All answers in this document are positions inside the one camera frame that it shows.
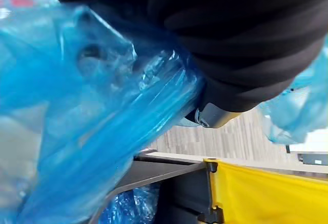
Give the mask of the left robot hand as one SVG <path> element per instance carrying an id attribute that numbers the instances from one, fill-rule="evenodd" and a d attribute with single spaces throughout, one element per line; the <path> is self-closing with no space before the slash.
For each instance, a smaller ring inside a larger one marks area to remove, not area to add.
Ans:
<path id="1" fill-rule="evenodd" d="M 219 128 L 286 89 L 319 54 L 327 0 L 60 0 L 137 5 L 176 35 L 206 80 L 188 119 Z"/>

